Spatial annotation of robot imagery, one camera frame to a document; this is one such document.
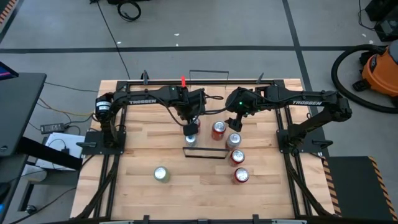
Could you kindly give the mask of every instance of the concrete floor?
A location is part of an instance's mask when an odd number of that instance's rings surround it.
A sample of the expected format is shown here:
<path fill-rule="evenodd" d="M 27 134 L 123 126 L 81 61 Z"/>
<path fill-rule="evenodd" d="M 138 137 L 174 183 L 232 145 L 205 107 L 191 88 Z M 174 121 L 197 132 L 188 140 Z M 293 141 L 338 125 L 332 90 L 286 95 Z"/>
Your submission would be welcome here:
<path fill-rule="evenodd" d="M 368 2 L 363 0 L 363 7 Z M 316 46 L 382 44 L 374 32 L 358 25 L 357 0 L 151 0 L 139 4 L 142 17 L 128 23 L 118 16 L 114 6 L 104 0 L 100 2 L 119 47 L 125 48 L 121 55 L 132 78 L 139 78 L 143 69 L 151 78 L 179 78 L 188 75 L 190 69 L 227 70 L 230 78 L 257 78 L 264 72 L 264 78 L 301 78 L 310 81 L 305 85 L 307 89 L 334 90 L 330 70 L 341 52 L 334 48 L 321 51 Z M 44 72 L 48 82 L 90 90 L 97 90 L 100 80 L 127 78 L 118 54 L 106 52 L 114 43 L 96 4 L 88 4 L 88 0 L 20 0 L 19 6 L 0 42 L 2 62 L 18 72 Z M 288 7 L 294 27 L 288 21 Z M 365 14 L 363 20 L 371 24 Z M 184 48 L 194 46 L 235 48 Z M 160 47 L 173 48 L 165 51 Z M 95 48 L 96 53 L 88 53 L 87 48 Z M 22 54 L 32 49 L 36 53 Z M 51 49 L 58 53 L 48 53 Z M 79 53 L 65 53 L 67 50 Z M 341 66 L 340 77 L 347 86 L 358 77 L 357 58 L 352 56 Z M 224 78 L 220 74 L 210 75 L 218 77 Z M 193 78 L 209 76 L 196 73 Z M 364 94 L 374 101 L 386 101 L 383 96 Z M 41 97 L 54 108 L 87 113 L 93 109 L 96 94 L 46 85 Z M 335 142 L 329 148 L 330 154 L 375 157 L 397 206 L 398 176 L 394 171 L 398 159 L 398 119 L 355 103 L 351 107 L 353 117 L 349 121 L 324 128 L 326 138 Z M 36 107 L 30 122 L 39 126 L 67 121 L 63 114 Z M 84 131 L 89 125 L 87 122 L 79 127 Z M 30 126 L 25 136 L 36 141 L 43 138 Z M 24 184 L 22 180 L 18 191 L 23 190 Z M 69 187 L 38 186 L 30 204 L 43 206 Z M 42 192 L 50 196 L 43 198 Z M 23 223 L 66 220 L 73 194 L 66 194 Z M 17 203 L 15 198 L 5 223 L 25 215 L 16 212 Z"/>

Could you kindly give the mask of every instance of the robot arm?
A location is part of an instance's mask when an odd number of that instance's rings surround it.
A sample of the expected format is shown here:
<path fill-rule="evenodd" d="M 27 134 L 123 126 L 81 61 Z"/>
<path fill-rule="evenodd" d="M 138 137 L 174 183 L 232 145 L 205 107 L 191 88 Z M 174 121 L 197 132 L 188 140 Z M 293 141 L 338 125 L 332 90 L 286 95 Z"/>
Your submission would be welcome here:
<path fill-rule="evenodd" d="M 175 85 L 163 86 L 158 90 L 117 91 L 106 93 L 96 99 L 95 117 L 101 123 L 104 134 L 104 145 L 115 147 L 118 145 L 118 135 L 114 120 L 118 111 L 127 105 L 146 105 L 158 103 L 166 108 L 172 106 L 182 120 L 188 125 L 183 127 L 185 135 L 198 132 L 194 118 L 205 111 L 204 89 L 189 92 L 186 87 Z"/>
<path fill-rule="evenodd" d="M 237 88 L 226 100 L 226 109 L 236 113 L 236 118 L 226 122 L 237 132 L 242 128 L 242 117 L 257 112 L 282 108 L 287 105 L 323 106 L 321 113 L 301 124 L 288 127 L 290 144 L 298 144 L 305 135 L 330 121 L 342 122 L 351 117 L 348 100 L 335 91 L 290 91 L 280 86 L 257 87 L 252 90 Z"/>

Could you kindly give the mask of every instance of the butcher block tabletop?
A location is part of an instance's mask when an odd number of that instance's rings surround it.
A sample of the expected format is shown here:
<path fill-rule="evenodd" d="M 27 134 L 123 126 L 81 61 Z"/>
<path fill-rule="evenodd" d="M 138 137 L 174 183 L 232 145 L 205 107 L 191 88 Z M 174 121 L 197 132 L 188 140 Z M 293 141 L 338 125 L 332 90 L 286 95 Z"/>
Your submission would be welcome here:
<path fill-rule="evenodd" d="M 285 79 L 285 87 L 302 90 L 299 79 Z M 117 80 L 103 80 L 98 96 L 114 92 Z M 192 85 L 191 90 L 204 88 L 212 96 L 223 96 L 224 100 L 207 99 L 206 109 L 224 107 L 228 95 L 238 86 L 255 88 L 264 85 Z M 138 85 L 131 90 L 155 90 L 159 85 Z M 294 123 L 307 119 L 306 106 L 290 107 Z M 281 110 L 284 127 L 287 122 Z M 231 129 L 227 128 L 220 142 L 210 137 L 211 125 L 235 115 L 223 112 L 200 116 L 201 132 L 197 147 L 224 148 L 225 139 Z M 278 150 L 276 138 L 277 120 L 275 111 L 262 111 L 255 116 L 243 118 L 240 132 L 242 150 L 246 158 L 240 167 L 249 171 L 249 180 L 244 184 L 233 184 L 232 174 L 236 168 L 225 159 L 186 158 L 182 147 L 185 138 L 177 125 L 161 105 L 134 105 L 127 107 L 126 147 L 120 157 L 116 190 L 112 209 L 112 220 L 142 220 L 150 215 L 151 220 L 187 219 L 252 219 L 293 218 L 287 173 L 283 155 Z M 100 129 L 93 121 L 92 128 Z M 329 212 L 333 204 L 328 190 L 321 159 L 301 154 L 303 171 L 308 188 Z M 77 216 L 98 189 L 103 156 L 95 155 L 80 172 L 71 217 Z M 171 173 L 166 184 L 154 179 L 154 169 L 165 166 Z M 302 194 L 297 189 L 300 211 L 304 213 Z M 101 214 L 105 214 L 105 192 Z"/>

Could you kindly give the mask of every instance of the yellow black hazard stripe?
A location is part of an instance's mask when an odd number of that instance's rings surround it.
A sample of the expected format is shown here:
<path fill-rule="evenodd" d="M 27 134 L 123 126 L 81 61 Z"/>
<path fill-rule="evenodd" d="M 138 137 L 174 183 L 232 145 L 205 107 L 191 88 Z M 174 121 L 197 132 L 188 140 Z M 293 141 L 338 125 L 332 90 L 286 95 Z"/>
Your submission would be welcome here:
<path fill-rule="evenodd" d="M 0 14 L 0 24 L 2 24 L 6 20 L 6 17 L 11 12 L 12 8 L 15 6 L 16 3 L 17 0 L 10 0 L 8 2 L 6 8 L 4 8 L 3 12 Z"/>
<path fill-rule="evenodd" d="M 369 159 L 372 161 L 372 165 L 373 165 L 374 171 L 375 171 L 375 173 L 377 175 L 377 179 L 379 180 L 380 187 L 381 187 L 381 189 L 383 189 L 383 194 L 384 194 L 384 197 L 386 198 L 386 203 L 387 203 L 387 205 L 388 205 L 388 207 L 390 209 L 390 213 L 392 215 L 392 219 L 394 221 L 398 221 L 396 211 L 394 210 L 394 207 L 392 206 L 390 196 L 387 193 L 387 188 L 384 185 L 384 181 L 383 181 L 383 179 L 381 177 L 381 173 L 380 173 L 379 168 L 377 166 L 376 160 L 373 157 L 371 157 L 371 156 L 369 156 Z"/>
<path fill-rule="evenodd" d="M 331 178 L 330 174 L 329 163 L 324 157 L 322 157 L 322 163 L 323 163 L 323 171 L 325 172 L 326 182 L 328 183 L 329 187 L 329 193 L 331 197 L 331 202 L 333 204 L 333 208 L 335 209 L 336 215 L 341 216 L 341 210 L 340 206 L 338 205 L 335 185 L 333 184 L 333 178 Z"/>

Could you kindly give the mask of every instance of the black hose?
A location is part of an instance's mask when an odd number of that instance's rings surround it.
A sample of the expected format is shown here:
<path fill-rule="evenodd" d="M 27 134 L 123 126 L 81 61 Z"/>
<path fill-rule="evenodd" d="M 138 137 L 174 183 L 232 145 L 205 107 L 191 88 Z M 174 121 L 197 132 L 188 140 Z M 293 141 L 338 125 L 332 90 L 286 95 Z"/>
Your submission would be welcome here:
<path fill-rule="evenodd" d="M 372 52 L 374 54 L 383 54 L 386 50 L 384 47 L 378 47 L 376 45 L 371 45 L 371 44 L 363 44 L 363 45 L 358 45 L 353 47 L 352 49 L 346 50 L 344 51 L 334 62 L 332 68 L 331 68 L 331 80 L 333 81 L 333 84 L 335 84 L 337 90 L 344 95 L 345 97 L 347 97 L 348 99 L 354 101 L 355 103 L 364 106 L 366 108 L 369 108 L 371 110 L 374 111 L 378 111 L 378 112 L 382 112 L 382 113 L 392 113 L 392 114 L 396 114 L 398 113 L 398 108 L 391 108 L 388 106 L 381 106 L 381 105 L 377 105 L 374 103 L 371 103 L 369 101 L 366 101 L 358 96 L 356 96 L 355 94 L 351 93 L 350 91 L 348 91 L 339 81 L 338 76 L 337 76 L 337 71 L 338 71 L 338 67 L 340 66 L 340 63 L 349 55 L 358 52 L 358 51 L 362 51 L 362 50 L 367 50 L 369 52 Z"/>
<path fill-rule="evenodd" d="M 138 15 L 136 17 L 130 17 L 129 14 L 127 14 L 121 10 L 122 5 L 127 4 L 127 3 L 132 4 L 134 7 L 136 7 L 138 9 Z M 119 16 L 122 17 L 122 19 L 124 19 L 125 21 L 132 22 L 132 21 L 137 20 L 141 16 L 141 8 L 133 0 L 125 0 L 125 1 L 121 1 L 118 4 L 118 13 L 119 13 Z"/>

